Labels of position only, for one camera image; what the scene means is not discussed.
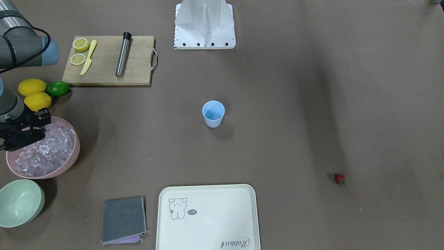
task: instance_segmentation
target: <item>lemon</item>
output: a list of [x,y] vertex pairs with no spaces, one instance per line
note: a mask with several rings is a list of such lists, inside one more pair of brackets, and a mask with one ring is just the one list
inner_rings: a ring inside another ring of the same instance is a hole
[[35,92],[25,97],[23,102],[30,110],[37,112],[40,109],[51,106],[51,97],[43,92]]
[[73,65],[81,65],[86,61],[86,56],[82,53],[76,53],[71,56],[70,62]]
[[35,92],[45,92],[47,87],[46,83],[40,79],[26,79],[19,83],[18,91],[23,96],[27,96]]
[[79,37],[72,42],[72,46],[78,52],[84,52],[89,49],[89,42],[84,37]]

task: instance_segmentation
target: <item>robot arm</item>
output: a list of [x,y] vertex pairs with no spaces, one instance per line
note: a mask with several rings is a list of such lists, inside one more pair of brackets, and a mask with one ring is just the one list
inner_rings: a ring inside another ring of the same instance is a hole
[[[47,35],[38,36],[34,29]],[[24,66],[46,66],[59,60],[59,48],[45,31],[32,27],[10,0],[0,0],[0,73]],[[0,150],[15,151],[45,138],[48,109],[31,111],[0,77]]]
[[38,36],[10,0],[0,0],[0,69],[54,65],[59,47],[49,35]]

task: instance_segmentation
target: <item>plastic cup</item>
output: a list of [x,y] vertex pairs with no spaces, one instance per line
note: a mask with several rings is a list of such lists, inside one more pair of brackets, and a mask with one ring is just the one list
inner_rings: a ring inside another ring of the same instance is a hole
[[203,118],[210,128],[216,128],[221,124],[225,107],[218,101],[209,101],[202,107]]

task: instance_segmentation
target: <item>bowl of ice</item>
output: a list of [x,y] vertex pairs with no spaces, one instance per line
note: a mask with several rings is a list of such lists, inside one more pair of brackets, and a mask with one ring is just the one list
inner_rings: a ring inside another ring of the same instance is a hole
[[9,169],[26,179],[46,179],[64,173],[77,160],[79,138],[69,122],[51,117],[45,138],[14,152],[6,152]]

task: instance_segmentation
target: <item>gray cloth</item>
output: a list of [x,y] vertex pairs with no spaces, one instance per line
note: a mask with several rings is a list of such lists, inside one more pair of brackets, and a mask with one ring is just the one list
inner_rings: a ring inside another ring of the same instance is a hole
[[107,200],[103,208],[102,244],[147,232],[144,198]]

